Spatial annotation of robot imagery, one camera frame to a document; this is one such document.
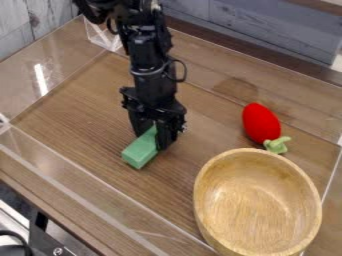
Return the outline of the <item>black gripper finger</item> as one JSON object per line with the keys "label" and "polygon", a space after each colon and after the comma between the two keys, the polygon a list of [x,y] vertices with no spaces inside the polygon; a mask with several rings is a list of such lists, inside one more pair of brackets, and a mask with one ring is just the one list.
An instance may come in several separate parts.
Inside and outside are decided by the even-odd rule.
{"label": "black gripper finger", "polygon": [[150,120],[142,113],[128,112],[130,122],[136,136],[142,136],[153,127],[154,121]]}
{"label": "black gripper finger", "polygon": [[158,120],[157,121],[157,144],[159,150],[166,150],[175,142],[178,137],[177,121]]}

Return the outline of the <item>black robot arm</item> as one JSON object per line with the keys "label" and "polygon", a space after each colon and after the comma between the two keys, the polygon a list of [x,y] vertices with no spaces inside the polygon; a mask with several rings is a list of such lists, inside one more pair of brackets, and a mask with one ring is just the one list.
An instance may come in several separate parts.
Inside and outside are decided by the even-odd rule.
{"label": "black robot arm", "polygon": [[72,1],[86,19],[106,25],[120,39],[134,77],[134,85],[120,89],[122,106],[135,134],[155,128],[155,144],[165,150],[185,130],[187,109],[177,92],[187,75],[177,73],[182,61],[170,55],[173,35],[162,4],[159,0]]}

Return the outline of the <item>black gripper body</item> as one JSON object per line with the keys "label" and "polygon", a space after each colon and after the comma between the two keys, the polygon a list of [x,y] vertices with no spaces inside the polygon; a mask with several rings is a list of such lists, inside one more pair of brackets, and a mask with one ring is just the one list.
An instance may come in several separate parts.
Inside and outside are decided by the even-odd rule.
{"label": "black gripper body", "polygon": [[170,93],[163,93],[162,90],[162,86],[153,85],[122,87],[122,106],[128,112],[142,113],[154,123],[158,120],[174,119],[179,133],[185,130],[187,110],[175,97],[177,89]]}

